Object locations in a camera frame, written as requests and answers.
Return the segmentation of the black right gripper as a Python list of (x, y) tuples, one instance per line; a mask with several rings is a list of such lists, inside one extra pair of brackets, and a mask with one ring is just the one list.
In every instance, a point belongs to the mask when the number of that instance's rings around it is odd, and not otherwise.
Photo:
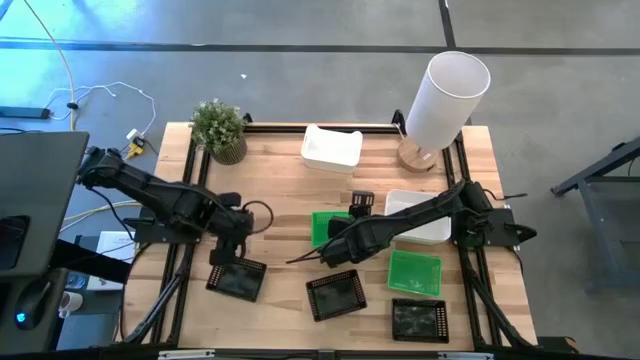
[(374, 227), (382, 226), (382, 216), (355, 219), (331, 217), (328, 222), (328, 242), (318, 249), (320, 261), (330, 268), (346, 262), (360, 263), (389, 247), (389, 241)]

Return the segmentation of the white cardboard box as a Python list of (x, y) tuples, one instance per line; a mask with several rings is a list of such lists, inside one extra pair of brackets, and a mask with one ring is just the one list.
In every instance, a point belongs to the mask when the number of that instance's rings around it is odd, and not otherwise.
[[(96, 251), (103, 253), (107, 257), (131, 264), (135, 255), (136, 245), (126, 231), (102, 231)], [(89, 291), (117, 291), (122, 288), (123, 285), (121, 283), (95, 276), (88, 278), (86, 287)]]

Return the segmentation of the black horizontal beam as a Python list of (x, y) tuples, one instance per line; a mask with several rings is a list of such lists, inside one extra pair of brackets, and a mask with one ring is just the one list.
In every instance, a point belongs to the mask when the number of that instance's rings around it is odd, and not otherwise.
[[(166, 344), (90, 347), (27, 353), (1, 357), (0, 360), (157, 360), (160, 351), (178, 350)], [(249, 350), (213, 349), (211, 360), (437, 360), (438, 352), (471, 351), (356, 351), (356, 350)], [(495, 360), (632, 360), (589, 354), (546, 352), (540, 349), (513, 350), (511, 348), (486, 349), (479, 353), (490, 353)]]

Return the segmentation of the grey metal table frame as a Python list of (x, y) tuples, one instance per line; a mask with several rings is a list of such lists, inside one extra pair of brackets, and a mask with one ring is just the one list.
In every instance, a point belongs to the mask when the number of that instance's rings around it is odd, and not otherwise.
[(577, 190), (583, 200), (606, 269), (592, 291), (640, 288), (640, 175), (611, 174), (626, 164), (640, 169), (640, 136), (551, 188), (556, 197)]

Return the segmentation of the white mug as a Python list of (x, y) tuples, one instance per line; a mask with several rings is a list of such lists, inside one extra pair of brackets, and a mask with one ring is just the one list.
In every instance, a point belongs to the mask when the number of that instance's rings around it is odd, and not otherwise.
[(83, 305), (83, 296), (76, 292), (64, 291), (58, 307), (58, 317), (65, 319)]

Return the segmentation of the silver metal bracket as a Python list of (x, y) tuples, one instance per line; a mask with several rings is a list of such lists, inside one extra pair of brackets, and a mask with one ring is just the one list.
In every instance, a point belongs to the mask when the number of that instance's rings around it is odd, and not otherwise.
[(479, 352), (438, 352), (437, 360), (495, 360), (490, 353)]
[(216, 354), (213, 349), (178, 349), (160, 351), (157, 360), (211, 360)]

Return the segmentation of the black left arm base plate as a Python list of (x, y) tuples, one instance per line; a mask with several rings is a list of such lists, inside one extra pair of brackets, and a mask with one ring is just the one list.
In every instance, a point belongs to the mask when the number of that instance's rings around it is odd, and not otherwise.
[(123, 222), (135, 230), (134, 241), (137, 243), (187, 245), (201, 240), (201, 234), (194, 230), (175, 230), (165, 226), (146, 207), (140, 210), (138, 217), (124, 218)]

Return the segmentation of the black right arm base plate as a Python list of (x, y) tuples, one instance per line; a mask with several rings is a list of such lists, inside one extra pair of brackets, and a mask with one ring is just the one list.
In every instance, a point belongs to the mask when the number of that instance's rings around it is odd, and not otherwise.
[(509, 208), (498, 208), (474, 214), (459, 212), (452, 217), (451, 240), (465, 247), (514, 247), (534, 238), (537, 231), (516, 224)]

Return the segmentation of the black power strip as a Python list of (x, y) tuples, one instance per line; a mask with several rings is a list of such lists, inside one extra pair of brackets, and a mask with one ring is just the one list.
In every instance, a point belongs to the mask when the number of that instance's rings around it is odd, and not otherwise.
[(48, 119), (48, 108), (0, 106), (0, 118)]

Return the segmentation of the black plastic mesh basket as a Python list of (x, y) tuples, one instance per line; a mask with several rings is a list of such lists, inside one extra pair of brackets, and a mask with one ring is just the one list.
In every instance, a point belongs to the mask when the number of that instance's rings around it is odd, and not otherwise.
[(246, 258), (235, 257), (227, 264), (216, 264), (206, 283), (209, 291), (237, 299), (256, 302), (267, 265)]
[(396, 341), (448, 343), (446, 302), (394, 298), (392, 338)]
[(306, 283), (315, 322), (342, 316), (367, 307), (356, 270), (348, 270)]

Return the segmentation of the black aluminium table frame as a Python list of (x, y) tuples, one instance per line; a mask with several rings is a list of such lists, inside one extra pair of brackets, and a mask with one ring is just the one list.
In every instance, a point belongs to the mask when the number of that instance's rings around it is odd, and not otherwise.
[[(178, 346), (215, 349), (335, 349), (382, 351), (473, 350), (470, 322), (457, 249), (450, 242), (422, 246), (400, 242), (395, 248), (440, 257), (449, 343), (396, 342), (392, 339), (394, 298), (425, 298), (387, 286), (391, 250), (359, 265), (329, 269), (317, 260), (285, 261), (311, 250), (313, 211), (346, 211), (352, 190), (374, 192), (374, 213), (382, 214), (386, 194), (393, 189), (440, 193), (447, 189), (445, 166), (439, 159), (427, 173), (411, 173), (397, 164), (401, 140), (393, 125), (365, 125), (360, 162), (352, 174), (305, 166), (301, 145), (307, 124), (249, 124), (248, 154), (234, 166), (212, 162), (206, 187), (216, 193), (238, 192), (243, 200), (261, 200), (274, 212), (272, 226), (248, 240), (247, 257), (265, 263), (267, 273), (255, 303), (205, 289), (211, 272), (210, 249), (215, 238), (205, 235), (195, 249)], [(502, 186), (487, 126), (462, 129), (471, 178), (502, 196)], [(159, 295), (168, 245), (155, 244), (136, 261), (129, 278), (121, 325), (130, 334)], [(503, 248), (485, 250), (493, 295), (501, 310), (529, 342), (536, 333), (516, 256)], [(362, 282), (367, 308), (322, 322), (312, 317), (306, 292), (308, 281), (355, 269)]]

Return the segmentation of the large dark grey desk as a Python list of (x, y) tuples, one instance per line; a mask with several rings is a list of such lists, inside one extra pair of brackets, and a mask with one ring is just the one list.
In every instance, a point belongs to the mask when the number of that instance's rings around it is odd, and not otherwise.
[(81, 131), (0, 135), (0, 218), (29, 217), (16, 264), (0, 278), (45, 271), (88, 140)]

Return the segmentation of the white lamp with wooden base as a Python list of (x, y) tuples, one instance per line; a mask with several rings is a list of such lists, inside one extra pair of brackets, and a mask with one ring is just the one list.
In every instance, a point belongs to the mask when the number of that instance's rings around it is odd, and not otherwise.
[(491, 84), (477, 57), (447, 51), (432, 57), (409, 114), (397, 159), (411, 172), (426, 172), (457, 137)]

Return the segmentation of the black computer mouse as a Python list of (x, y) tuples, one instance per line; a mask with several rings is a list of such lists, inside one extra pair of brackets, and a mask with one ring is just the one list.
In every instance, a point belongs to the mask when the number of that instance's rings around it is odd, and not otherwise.
[(49, 280), (38, 279), (22, 290), (14, 310), (14, 321), (18, 329), (32, 330), (41, 322), (50, 287)]

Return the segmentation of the black flat bar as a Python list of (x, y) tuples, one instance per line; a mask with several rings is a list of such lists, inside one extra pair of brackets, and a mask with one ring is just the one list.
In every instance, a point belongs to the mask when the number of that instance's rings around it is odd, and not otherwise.
[(131, 270), (131, 265), (123, 260), (90, 251), (64, 240), (57, 241), (49, 267), (64, 268), (121, 284), (128, 278)]

